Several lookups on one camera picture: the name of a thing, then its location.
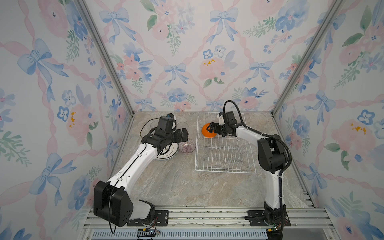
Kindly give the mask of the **orange bowl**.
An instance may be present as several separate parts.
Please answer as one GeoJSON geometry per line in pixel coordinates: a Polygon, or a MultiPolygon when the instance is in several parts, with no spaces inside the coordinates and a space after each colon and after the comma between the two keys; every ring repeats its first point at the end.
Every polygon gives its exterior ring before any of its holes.
{"type": "Polygon", "coordinates": [[[216,133],[211,133],[208,131],[208,127],[210,126],[210,123],[205,124],[202,127],[202,135],[206,138],[214,138],[217,134],[216,133]]]}

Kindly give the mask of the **striped ceramic bowl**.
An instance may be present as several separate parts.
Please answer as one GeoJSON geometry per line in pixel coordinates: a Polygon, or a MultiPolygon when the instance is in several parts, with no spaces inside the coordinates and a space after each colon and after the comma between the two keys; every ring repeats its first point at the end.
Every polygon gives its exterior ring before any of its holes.
{"type": "Polygon", "coordinates": [[[183,154],[190,154],[196,150],[196,143],[192,139],[179,143],[179,151],[183,154]]]}

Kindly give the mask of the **white plate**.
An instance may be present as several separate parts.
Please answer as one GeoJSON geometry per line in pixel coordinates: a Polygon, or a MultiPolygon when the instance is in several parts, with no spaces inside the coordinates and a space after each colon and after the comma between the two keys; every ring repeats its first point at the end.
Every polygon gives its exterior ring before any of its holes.
{"type": "Polygon", "coordinates": [[[173,158],[179,150],[178,143],[172,143],[170,146],[164,148],[164,150],[156,157],[156,160],[165,161],[173,158]]]}

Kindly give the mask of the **clear glass cup back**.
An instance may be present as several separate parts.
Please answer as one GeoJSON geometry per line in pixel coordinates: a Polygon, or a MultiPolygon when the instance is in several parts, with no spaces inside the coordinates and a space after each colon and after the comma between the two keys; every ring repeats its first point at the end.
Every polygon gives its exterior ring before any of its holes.
{"type": "Polygon", "coordinates": [[[189,129],[189,124],[187,122],[178,122],[177,123],[177,129],[186,129],[188,130],[189,129]]]}

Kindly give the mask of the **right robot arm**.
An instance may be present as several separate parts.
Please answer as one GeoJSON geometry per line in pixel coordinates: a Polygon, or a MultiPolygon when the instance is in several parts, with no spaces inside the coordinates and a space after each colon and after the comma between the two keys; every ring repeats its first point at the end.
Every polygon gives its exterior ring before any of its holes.
{"type": "Polygon", "coordinates": [[[221,137],[235,137],[257,147],[258,162],[266,174],[266,198],[264,215],[254,217],[258,222],[265,222],[275,231],[282,231],[286,225],[286,205],[283,200],[283,173],[292,163],[288,147],[278,135],[268,135],[238,123],[233,112],[218,114],[218,122],[211,122],[203,130],[221,137]]]}

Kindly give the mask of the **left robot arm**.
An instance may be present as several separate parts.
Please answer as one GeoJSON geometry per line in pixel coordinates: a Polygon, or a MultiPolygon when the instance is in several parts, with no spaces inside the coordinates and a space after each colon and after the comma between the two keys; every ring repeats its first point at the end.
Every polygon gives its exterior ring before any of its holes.
{"type": "Polygon", "coordinates": [[[132,221],[144,226],[155,223],[155,205],[144,200],[133,202],[131,191],[146,167],[156,158],[168,155],[188,140],[185,128],[177,127],[173,114],[161,116],[158,125],[146,134],[128,162],[108,181],[94,187],[94,215],[110,225],[123,227],[132,221]]]}

